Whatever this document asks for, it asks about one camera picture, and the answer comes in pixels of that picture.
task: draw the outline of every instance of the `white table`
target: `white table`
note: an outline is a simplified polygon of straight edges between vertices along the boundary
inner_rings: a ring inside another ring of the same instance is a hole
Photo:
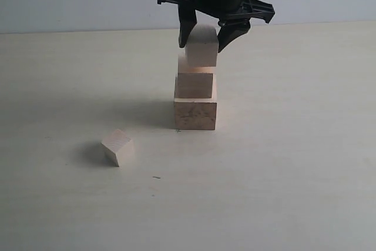
[[[175,30],[0,35],[1,249],[374,250],[376,22],[253,28],[220,54],[215,132],[173,129],[178,52]]]

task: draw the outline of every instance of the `middle wooden block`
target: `middle wooden block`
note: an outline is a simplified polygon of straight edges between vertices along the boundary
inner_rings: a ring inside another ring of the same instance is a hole
[[[177,90],[179,98],[211,98],[214,68],[192,68],[184,55],[179,55]]]

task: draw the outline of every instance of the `table surface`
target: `table surface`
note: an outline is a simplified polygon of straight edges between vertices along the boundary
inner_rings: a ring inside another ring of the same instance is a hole
[[[214,132],[173,129],[177,36],[0,35],[3,250],[374,250],[376,22],[253,28]]]

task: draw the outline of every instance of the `block tower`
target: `block tower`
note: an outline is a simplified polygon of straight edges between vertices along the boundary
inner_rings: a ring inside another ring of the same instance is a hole
[[[217,120],[218,38],[210,25],[197,25],[179,55],[175,78],[176,129],[215,130]]]

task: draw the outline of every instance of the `stacked wooden blocks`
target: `stacked wooden blocks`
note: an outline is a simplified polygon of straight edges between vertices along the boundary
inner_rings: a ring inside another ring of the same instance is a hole
[[[179,55],[174,110],[177,129],[215,130],[218,38],[214,27],[196,26]]]

